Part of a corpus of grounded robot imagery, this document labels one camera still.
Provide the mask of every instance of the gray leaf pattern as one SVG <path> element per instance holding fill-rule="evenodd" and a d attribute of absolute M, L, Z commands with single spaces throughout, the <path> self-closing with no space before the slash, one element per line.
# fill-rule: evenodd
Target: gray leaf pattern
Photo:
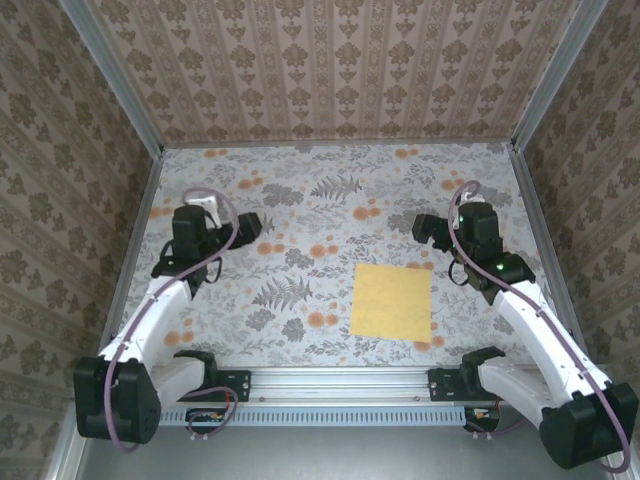
<path fill-rule="evenodd" d="M 293 278 L 285 277 L 284 281 L 273 279 L 268 282 L 251 303 L 274 309 L 280 306 L 280 310 L 289 307 L 289 310 L 292 310 L 296 303 L 306 300 L 311 295 L 313 292 L 309 288 L 309 282 L 305 284 L 302 277 L 297 282 Z"/>
<path fill-rule="evenodd" d="M 477 292 L 449 281 L 450 256 L 411 236 L 416 214 L 443 216 L 456 185 L 472 178 L 494 202 L 505 244 L 546 285 L 522 200 L 505 189 L 517 191 L 504 145 L 169 150 L 154 199 L 159 214 L 147 222 L 124 317 L 170 239 L 181 191 L 206 185 L 225 193 L 239 213 L 256 212 L 263 230 L 253 244 L 224 255 L 220 280 L 175 319 L 176 348 L 211 351 L 233 367 L 429 365 L 459 362 L 480 339 L 529 363 L 508 323 Z M 221 216 L 228 220 L 226 207 Z M 7 263 L 5 276 L 24 283 L 18 260 Z M 349 334 L 357 263 L 433 271 L 431 343 Z M 58 368 L 50 356 L 33 353 L 40 375 Z"/>
<path fill-rule="evenodd" d="M 349 177 L 347 180 L 345 177 L 338 175 L 337 178 L 327 177 L 322 180 L 316 188 L 311 190 L 311 196 L 328 198 L 332 200 L 346 200 L 347 195 L 350 193 L 358 193 L 358 190 L 362 190 L 359 180 L 353 180 L 353 177 Z"/>

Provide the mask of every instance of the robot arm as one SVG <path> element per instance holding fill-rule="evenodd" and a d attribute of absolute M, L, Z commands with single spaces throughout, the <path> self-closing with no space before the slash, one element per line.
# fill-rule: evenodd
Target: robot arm
<path fill-rule="evenodd" d="M 455 218 L 456 238 L 465 253 L 482 269 L 533 299 L 584 365 L 584 371 L 576 367 L 556 334 L 539 316 L 540 311 L 464 264 L 469 285 L 481 292 L 518 333 L 545 381 L 519 369 L 499 349 L 485 348 L 462 358 L 459 378 L 467 398 L 494 394 L 509 402 L 538 428 L 547 452 L 563 468 L 621 450 L 620 439 L 584 373 L 589 372 L 604 393 L 628 439 L 638 410 L 634 391 L 626 383 L 614 385 L 580 350 L 549 307 L 526 262 L 503 250 L 498 218 L 490 204 L 482 197 L 463 194 Z M 433 238 L 435 248 L 450 252 L 454 262 L 463 263 L 449 235 L 447 219 L 418 215 L 413 236 L 419 243 Z M 438 388 L 448 388 L 446 382 L 441 383 L 444 386 Z"/>
<path fill-rule="evenodd" d="M 207 229 L 206 217 L 216 228 Z M 252 243 L 262 225 L 255 213 L 239 216 L 239 232 L 231 249 Z M 144 299 L 120 333 L 95 358 L 82 358 L 74 371 L 78 432 L 84 437 L 108 439 L 104 410 L 106 371 L 124 344 L 112 389 L 112 417 L 122 441 L 147 443 L 155 434 L 160 415 L 186 393 L 216 385 L 216 364 L 208 352 L 183 351 L 171 357 L 163 345 L 172 320 L 179 317 L 207 282 L 204 266 L 183 280 L 156 292 L 176 275 L 212 256 L 229 241 L 233 228 L 222 225 L 215 197 L 193 199 L 175 210 L 173 240 L 165 245 L 152 271 Z M 142 317 L 133 336 L 125 341 L 134 319 L 144 305 L 153 304 Z"/>

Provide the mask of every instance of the yellow cloth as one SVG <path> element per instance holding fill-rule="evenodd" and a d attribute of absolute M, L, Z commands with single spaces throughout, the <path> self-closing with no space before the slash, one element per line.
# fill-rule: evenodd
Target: yellow cloth
<path fill-rule="evenodd" d="M 431 341 L 431 271 L 356 265 L 352 335 Z"/>

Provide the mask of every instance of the wall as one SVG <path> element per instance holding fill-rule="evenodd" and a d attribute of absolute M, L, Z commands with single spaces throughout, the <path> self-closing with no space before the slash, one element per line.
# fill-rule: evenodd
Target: wall
<path fill-rule="evenodd" d="M 640 392 L 639 2 L 609 2 L 525 156 L 589 349 Z"/>
<path fill-rule="evenodd" d="M 37 478 L 150 167 L 55 1 L 0 3 L 0 478 Z"/>
<path fill-rule="evenodd" d="M 171 145 L 508 137 L 577 0 L 91 0 Z"/>

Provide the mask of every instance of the metal corner post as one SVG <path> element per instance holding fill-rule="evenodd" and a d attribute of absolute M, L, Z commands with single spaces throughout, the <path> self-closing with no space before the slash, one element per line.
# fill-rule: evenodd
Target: metal corner post
<path fill-rule="evenodd" d="M 600 18 L 608 0 L 583 0 L 558 44 L 531 101 L 513 133 L 513 144 L 524 150 L 549 108 L 553 97 L 566 78 L 573 62 L 582 50 L 589 34 Z"/>
<path fill-rule="evenodd" d="M 151 213 L 151 206 L 155 197 L 156 189 L 160 181 L 160 173 L 162 172 L 162 157 L 154 160 L 147 179 L 147 185 L 144 195 L 140 202 L 140 209 L 136 217 L 131 238 L 129 239 L 129 247 L 124 257 L 122 270 L 118 278 L 118 283 L 113 295 L 113 302 L 107 315 L 107 321 L 104 326 L 102 338 L 100 339 L 100 348 L 109 343 L 111 334 L 118 330 L 122 314 L 127 303 L 127 295 L 131 285 L 131 279 L 136 268 L 136 260 L 142 246 L 144 230 L 147 225 L 147 219 Z M 47 480 L 73 480 L 76 478 L 82 454 L 87 440 L 78 435 L 76 431 L 75 408 L 70 405 L 67 415 L 65 416 L 60 436 L 56 444 L 56 448 L 51 457 Z"/>
<path fill-rule="evenodd" d="M 553 247 L 551 234 L 547 228 L 547 223 L 544 219 L 542 207 L 540 206 L 524 154 L 522 150 L 519 149 L 512 150 L 509 154 L 518 186 L 520 187 L 520 193 L 522 194 L 522 202 L 524 203 L 524 208 L 527 211 L 527 216 L 531 223 L 533 237 L 540 252 L 542 268 L 549 281 L 549 288 L 553 295 L 558 318 L 573 334 L 574 340 L 580 348 L 586 351 L 580 323 L 578 322 L 578 317 L 573 308 L 573 302 L 569 296 L 569 290 L 564 280 L 562 269 L 560 268 L 558 256 Z"/>

